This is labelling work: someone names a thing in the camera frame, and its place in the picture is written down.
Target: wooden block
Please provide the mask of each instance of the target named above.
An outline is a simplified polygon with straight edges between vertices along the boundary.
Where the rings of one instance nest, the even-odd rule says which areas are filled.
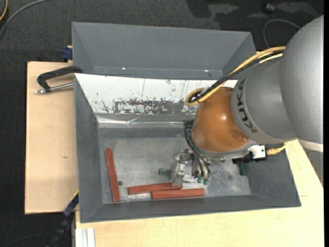
[[[173,198],[187,198],[187,197],[199,197],[204,196],[204,188],[189,188],[180,190],[160,190],[152,192],[152,199],[173,199]]]
[[[129,195],[153,192],[158,190],[170,190],[170,189],[181,189],[182,185],[173,186],[171,182],[150,184],[150,185],[141,185],[128,188]]]
[[[109,184],[111,186],[113,202],[120,201],[119,185],[117,180],[117,174],[115,172],[114,159],[111,148],[105,149],[105,158],[108,171]]]

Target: floor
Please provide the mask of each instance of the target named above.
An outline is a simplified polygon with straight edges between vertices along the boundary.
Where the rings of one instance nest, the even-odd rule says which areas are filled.
[[[13,15],[37,0],[9,0]],[[278,0],[273,14],[262,12],[265,0],[57,0],[18,14],[0,38],[0,247],[44,246],[61,215],[24,215],[25,63],[64,61],[72,43],[72,21],[243,30],[258,50],[286,45],[301,27],[324,13],[324,0]],[[323,154],[309,152],[323,183]],[[59,246],[70,246],[70,234]]]

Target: yellow cable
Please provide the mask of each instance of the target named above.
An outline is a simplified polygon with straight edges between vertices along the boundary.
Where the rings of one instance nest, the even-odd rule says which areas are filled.
[[[266,153],[267,155],[275,155],[275,154],[278,154],[280,153],[283,149],[286,148],[286,145],[287,143],[284,143],[284,145],[282,147],[279,147],[279,148],[272,148],[272,149],[267,149],[266,150]]]
[[[241,68],[247,66],[248,64],[250,64],[252,61],[254,61],[254,60],[256,60],[256,59],[259,59],[259,58],[261,58],[261,57],[263,57],[263,56],[266,56],[266,55],[268,55],[268,54],[270,54],[270,53],[274,53],[274,52],[277,52],[277,51],[283,51],[284,49],[285,49],[285,46],[281,46],[281,47],[272,47],[272,48],[268,48],[268,49],[266,49],[266,50],[263,50],[263,51],[261,51],[261,52],[255,54],[255,55],[251,56],[249,59],[245,60],[244,62],[242,62],[238,67],[236,67],[234,70],[232,70],[232,71],[230,72],[230,74],[235,73],[236,71],[238,71],[238,70],[240,70]],[[218,91],[219,88],[222,87],[222,85],[223,85],[224,83],[225,83],[225,82],[223,82],[222,84],[218,85],[216,88],[214,88],[212,91],[208,92],[205,96],[201,97],[199,100],[194,101],[194,102],[189,102],[189,99],[191,98],[191,96],[192,96],[193,94],[195,94],[196,92],[199,92],[199,91],[203,90],[203,88],[202,88],[202,89],[196,89],[196,90],[192,91],[192,92],[191,92],[191,93],[185,98],[185,104],[186,104],[187,106],[190,107],[190,106],[197,105],[197,104],[200,103],[200,102],[204,102],[204,101],[205,101],[206,99],[208,99],[211,95],[213,95],[216,91]]]
[[[0,21],[5,17],[5,14],[7,13],[7,9],[8,9],[8,0],[6,0],[4,13],[0,15]]]

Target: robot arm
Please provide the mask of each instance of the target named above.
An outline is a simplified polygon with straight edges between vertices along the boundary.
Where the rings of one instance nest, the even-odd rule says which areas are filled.
[[[282,57],[251,66],[234,90],[188,96],[200,102],[191,137],[201,154],[239,157],[254,144],[294,139],[323,151],[323,23],[324,16],[304,26]]]

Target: wooden board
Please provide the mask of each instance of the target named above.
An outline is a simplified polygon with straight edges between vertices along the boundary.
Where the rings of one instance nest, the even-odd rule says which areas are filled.
[[[29,62],[26,92],[25,213],[63,211],[78,189],[73,87],[49,94],[39,74],[71,63]],[[55,86],[72,82],[73,75],[49,81]]]

